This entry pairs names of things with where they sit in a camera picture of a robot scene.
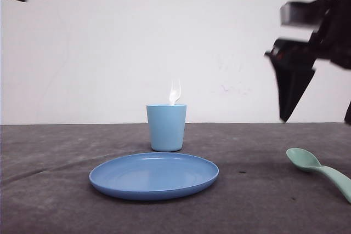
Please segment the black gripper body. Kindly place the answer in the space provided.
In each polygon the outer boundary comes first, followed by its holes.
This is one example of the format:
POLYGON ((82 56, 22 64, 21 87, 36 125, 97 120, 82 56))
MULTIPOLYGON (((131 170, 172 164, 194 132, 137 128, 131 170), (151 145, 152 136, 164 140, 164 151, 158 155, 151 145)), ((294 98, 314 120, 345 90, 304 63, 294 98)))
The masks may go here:
POLYGON ((265 55, 284 65, 313 67, 316 59, 325 59, 350 69, 350 0, 336 0, 309 41, 278 38, 265 55))

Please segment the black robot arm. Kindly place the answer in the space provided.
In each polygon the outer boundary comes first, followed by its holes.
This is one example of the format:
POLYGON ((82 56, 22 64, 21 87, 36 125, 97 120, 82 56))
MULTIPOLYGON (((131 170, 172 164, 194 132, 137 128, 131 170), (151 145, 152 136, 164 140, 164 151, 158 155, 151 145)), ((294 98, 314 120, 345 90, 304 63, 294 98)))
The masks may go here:
POLYGON ((316 59, 350 69, 350 0, 290 1, 280 8, 280 21, 313 30, 307 42, 278 38, 265 52, 276 74, 280 119, 286 122, 314 76, 316 59))

